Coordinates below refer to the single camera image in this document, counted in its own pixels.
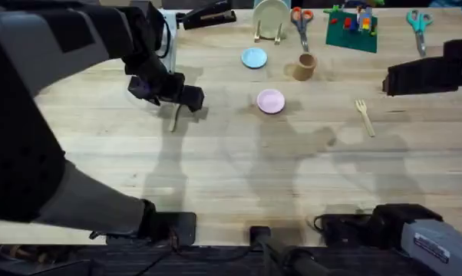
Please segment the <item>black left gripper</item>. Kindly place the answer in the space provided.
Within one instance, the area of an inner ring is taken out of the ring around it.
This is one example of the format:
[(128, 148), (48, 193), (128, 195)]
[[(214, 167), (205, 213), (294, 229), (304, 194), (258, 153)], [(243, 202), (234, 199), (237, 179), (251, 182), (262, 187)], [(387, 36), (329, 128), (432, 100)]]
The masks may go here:
[(202, 109), (203, 89), (189, 85), (183, 87), (183, 75), (170, 74), (154, 51), (131, 54), (123, 57), (122, 61), (125, 74), (130, 75), (127, 89), (136, 98), (152, 104), (177, 102), (187, 106), (191, 112)]

